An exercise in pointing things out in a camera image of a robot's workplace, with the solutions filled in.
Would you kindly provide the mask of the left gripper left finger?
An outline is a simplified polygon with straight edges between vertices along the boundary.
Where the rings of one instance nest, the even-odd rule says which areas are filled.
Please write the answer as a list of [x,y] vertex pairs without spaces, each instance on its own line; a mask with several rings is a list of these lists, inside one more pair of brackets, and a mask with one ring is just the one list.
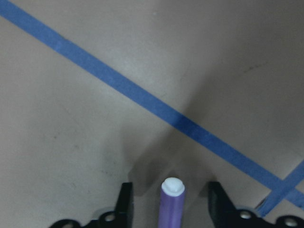
[[121,185],[115,206],[115,223],[117,228],[131,228],[133,224],[133,183]]

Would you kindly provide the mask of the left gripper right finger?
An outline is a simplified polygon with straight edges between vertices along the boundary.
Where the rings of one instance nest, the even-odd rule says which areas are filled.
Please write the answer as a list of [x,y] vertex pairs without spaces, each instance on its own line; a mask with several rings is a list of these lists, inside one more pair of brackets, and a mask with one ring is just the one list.
[[217,181],[208,183],[208,211],[216,228],[232,228],[235,213],[235,205]]

